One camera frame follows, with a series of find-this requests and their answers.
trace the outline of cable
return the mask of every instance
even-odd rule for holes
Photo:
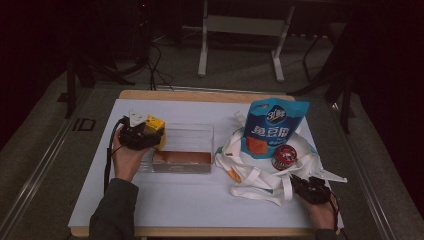
[[[115,137],[116,129],[118,128],[119,124],[123,123],[124,118],[120,119],[115,126],[113,127],[112,134],[110,136],[109,141],[109,147],[107,148],[107,154],[106,154],[106,166],[105,166],[105,173],[104,173],[104,179],[103,179],[103,193],[106,193],[106,189],[109,186],[109,176],[110,176],[110,169],[112,166],[112,155],[121,147],[116,149],[114,152],[112,152],[112,144],[113,144],[113,138]]]
[[[171,75],[169,75],[169,74],[166,74],[166,73],[163,73],[163,72],[161,72],[161,71],[159,71],[159,70],[156,70],[156,73],[157,73],[157,75],[158,75],[158,77],[162,80],[162,82],[165,84],[165,85],[167,85],[172,91],[174,91],[174,88],[171,86],[171,83],[174,81],[174,77],[172,77]],[[168,81],[166,81],[165,80],[165,78],[164,77],[162,77],[162,74],[163,75],[166,75],[166,76],[168,76],[171,80],[168,82]]]
[[[334,230],[337,231],[337,229],[338,229],[338,215],[340,213],[340,204],[339,204],[340,199],[337,197],[337,195],[333,191],[331,191],[331,195],[333,195],[333,197],[336,199],[336,205],[334,205],[334,203],[333,203],[333,201],[331,201],[331,199],[330,199],[330,204],[331,204],[331,207],[333,208],[333,211],[334,211]],[[344,231],[344,228],[340,228],[339,230],[342,233],[343,237],[346,240],[349,240],[349,237],[347,236],[346,232]]]
[[[135,24],[135,29],[139,30],[140,38],[141,38],[141,45],[145,46],[143,48],[144,53],[142,53],[142,56],[137,59],[136,64],[130,68],[123,69],[123,70],[114,70],[114,73],[118,75],[128,75],[131,73],[134,73],[137,70],[142,69],[148,62],[148,49],[151,45],[151,32],[152,32],[152,23],[151,23],[151,12],[150,8],[151,6],[148,6],[150,3],[146,3],[144,0],[138,0],[137,6],[138,6],[138,12],[137,12],[137,22]],[[132,44],[130,52],[128,53],[128,58],[131,55],[131,52],[134,48],[134,39],[135,34],[133,34],[132,38]]]
[[[155,72],[157,71],[156,68],[157,68],[157,66],[159,64],[159,61],[160,61],[161,57],[162,57],[162,52],[154,44],[151,44],[151,46],[153,48],[155,48],[158,51],[158,53],[159,53],[159,57],[156,60],[156,63],[153,65],[153,67],[150,65],[150,62],[148,62],[148,65],[149,65],[149,68],[150,68],[150,90],[156,91],[156,83],[155,83],[155,76],[154,75],[155,75]]]
[[[184,36],[181,36],[181,39],[188,39],[191,36],[196,36],[196,35],[201,37],[202,36],[201,33],[202,33],[202,30],[201,29],[195,30],[195,31],[193,31],[191,33],[187,33]],[[166,39],[166,37],[168,37],[168,35],[161,35],[159,37],[154,38],[152,40],[152,42],[155,43],[155,44],[160,44],[160,45],[171,45],[171,44],[175,44],[176,43],[172,39],[171,40]]]
[[[96,61],[90,59],[89,57],[82,55],[82,58],[83,58],[83,60],[87,61],[87,63],[89,64],[89,66],[92,67],[92,70],[95,70],[98,73],[101,73],[101,74],[103,74],[105,76],[110,77],[112,80],[117,81],[119,84],[122,84],[122,85],[135,85],[135,83],[129,82],[129,81],[123,79],[122,77],[120,77],[117,74],[115,74],[114,72],[110,71],[105,66],[102,66],[102,65],[98,64]]]
[[[124,145],[119,146],[119,148],[115,149],[115,151],[112,152],[111,156],[113,156],[113,154],[115,154],[119,149],[121,149],[122,147],[124,147]]]
[[[131,9],[137,9],[136,11],[134,11],[135,15],[137,15],[137,20],[139,20],[139,10],[138,10],[138,2],[134,1],[135,6],[133,6]],[[127,56],[127,60],[130,59],[131,53],[134,49],[134,42],[135,42],[135,32],[137,31],[137,27],[138,27],[138,21],[135,22],[134,24],[134,28],[133,28],[133,33],[132,33],[132,39],[131,39],[131,48],[130,51],[128,52],[128,56]]]
[[[100,6],[99,1],[96,1],[96,5],[97,5],[97,8],[99,9],[99,12],[100,12],[101,21],[105,25],[104,16],[103,16],[103,13],[101,11],[101,6]],[[144,23],[145,25],[147,25],[147,27],[144,27],[144,26],[143,27],[144,28],[147,28],[147,30],[150,31],[150,25],[151,25],[150,18],[151,18],[151,16],[150,16],[150,11],[148,11],[148,7],[146,6],[146,4],[142,4],[142,3],[138,3],[138,2],[136,2],[136,6],[139,6],[139,8],[138,8],[138,11],[137,11],[137,21],[135,23],[134,29],[137,29],[138,27],[140,27],[141,24]],[[141,19],[141,17],[144,16],[142,13],[147,13],[146,14],[147,15],[147,18]],[[142,30],[143,29],[140,29],[141,40],[143,41],[142,44],[145,44],[145,42],[147,42],[148,40],[146,41],[144,38],[148,38],[149,37],[149,32],[147,32],[147,36],[144,36]],[[111,45],[110,39],[107,38],[106,40],[109,42],[109,45]],[[127,59],[130,57],[130,55],[131,55],[131,53],[133,51],[134,41],[135,41],[135,31],[134,31],[133,36],[132,36],[131,48],[130,48],[130,51],[128,53]],[[101,66],[101,65],[95,63],[92,60],[90,60],[88,62],[90,64],[92,64],[94,68],[97,68],[97,70],[98,70],[99,73],[102,73],[102,74],[104,74],[104,75],[112,78],[113,80],[117,81],[118,83],[124,84],[124,85],[134,85],[134,84],[132,84],[130,82],[127,82],[124,79],[120,79],[119,76],[116,76],[116,75],[127,75],[127,74],[133,73],[133,72],[135,72],[135,71],[143,68],[145,66],[146,62],[147,62],[147,57],[141,56],[136,61],[136,63],[135,63],[134,66],[129,67],[127,69],[122,69],[122,70],[116,70],[116,69],[109,68],[107,66]]]

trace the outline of person's arm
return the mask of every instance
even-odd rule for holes
[[[138,187],[114,178],[90,218],[88,239],[134,239],[134,210]]]
[[[299,197],[303,205],[308,209],[309,218],[315,229],[316,240],[335,240],[337,234],[334,231],[335,213],[330,202],[324,204],[310,204]]]
[[[134,239],[134,210],[138,187],[131,183],[147,149],[134,151],[119,143],[119,130],[113,139],[115,178],[90,218],[88,239]]]

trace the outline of red round container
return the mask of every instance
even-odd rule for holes
[[[296,150],[290,145],[283,144],[275,150],[272,166],[278,171],[282,171],[293,166],[296,161]]]

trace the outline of blue snack bag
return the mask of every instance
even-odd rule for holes
[[[268,98],[254,101],[241,139],[241,150],[255,159],[271,158],[296,131],[309,108],[309,102]]]

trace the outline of wooden table edge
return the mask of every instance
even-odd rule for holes
[[[165,101],[194,101],[194,102],[223,102],[223,103],[251,103],[266,98],[280,98],[294,100],[289,95],[259,94],[243,92],[199,92],[199,91],[149,91],[123,90],[119,99],[165,100]]]
[[[88,227],[72,227],[75,237],[87,237]],[[187,228],[187,227],[136,227],[136,237],[296,237],[313,236],[307,228]]]

